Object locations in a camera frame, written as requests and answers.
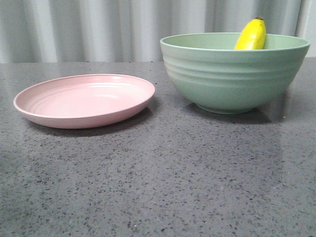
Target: green bowl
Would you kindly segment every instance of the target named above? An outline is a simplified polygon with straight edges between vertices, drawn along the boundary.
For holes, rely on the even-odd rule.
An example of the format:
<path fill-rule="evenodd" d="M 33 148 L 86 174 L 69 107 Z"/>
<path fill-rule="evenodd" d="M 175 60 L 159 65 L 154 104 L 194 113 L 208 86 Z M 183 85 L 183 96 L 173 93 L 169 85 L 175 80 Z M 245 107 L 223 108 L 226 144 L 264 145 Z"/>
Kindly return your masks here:
<path fill-rule="evenodd" d="M 282 94 L 310 43 L 267 34 L 263 49 L 234 50 L 240 33 L 203 33 L 160 40 L 167 73 L 176 89 L 200 108 L 239 114 Z"/>

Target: countertop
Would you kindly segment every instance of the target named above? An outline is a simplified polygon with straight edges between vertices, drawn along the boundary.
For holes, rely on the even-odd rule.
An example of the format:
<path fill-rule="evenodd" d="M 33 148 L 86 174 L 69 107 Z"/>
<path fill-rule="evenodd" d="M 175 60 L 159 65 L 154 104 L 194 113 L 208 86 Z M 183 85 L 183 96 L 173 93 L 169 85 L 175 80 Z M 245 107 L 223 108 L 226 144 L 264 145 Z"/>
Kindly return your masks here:
<path fill-rule="evenodd" d="M 146 79 L 149 106 L 91 129 L 32 123 L 13 106 L 36 83 Z M 287 91 L 240 115 L 184 99 L 163 62 L 0 65 L 1 237 L 316 236 L 316 58 Z"/>

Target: curtain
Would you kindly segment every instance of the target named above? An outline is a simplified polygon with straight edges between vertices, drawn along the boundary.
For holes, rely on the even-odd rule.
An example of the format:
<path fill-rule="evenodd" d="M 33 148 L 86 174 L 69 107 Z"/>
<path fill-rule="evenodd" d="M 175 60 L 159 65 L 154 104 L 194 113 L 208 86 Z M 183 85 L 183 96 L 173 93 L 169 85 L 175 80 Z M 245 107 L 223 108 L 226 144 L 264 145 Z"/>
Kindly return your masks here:
<path fill-rule="evenodd" d="M 309 12 L 301 0 L 0 0 L 0 63 L 161 61 L 162 37 L 240 32 L 256 16 L 304 36 Z"/>

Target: banana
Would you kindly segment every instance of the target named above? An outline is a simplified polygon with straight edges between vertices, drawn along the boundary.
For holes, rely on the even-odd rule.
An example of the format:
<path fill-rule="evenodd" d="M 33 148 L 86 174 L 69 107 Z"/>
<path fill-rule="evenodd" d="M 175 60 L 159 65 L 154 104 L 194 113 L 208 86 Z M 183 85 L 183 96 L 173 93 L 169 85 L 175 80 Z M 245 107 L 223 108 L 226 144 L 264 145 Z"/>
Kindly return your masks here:
<path fill-rule="evenodd" d="M 265 39 L 265 21 L 262 17 L 256 17 L 242 30 L 235 49 L 262 49 Z"/>

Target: plate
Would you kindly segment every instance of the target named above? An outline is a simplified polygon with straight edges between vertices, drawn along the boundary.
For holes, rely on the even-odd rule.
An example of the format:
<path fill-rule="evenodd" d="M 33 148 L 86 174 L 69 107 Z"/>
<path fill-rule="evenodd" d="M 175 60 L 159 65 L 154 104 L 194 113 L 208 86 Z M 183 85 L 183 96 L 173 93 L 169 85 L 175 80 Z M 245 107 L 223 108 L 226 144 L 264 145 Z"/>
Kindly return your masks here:
<path fill-rule="evenodd" d="M 58 78 L 33 85 L 14 98 L 28 120 L 55 128 L 91 128 L 125 120 L 147 107 L 155 87 L 117 74 Z"/>

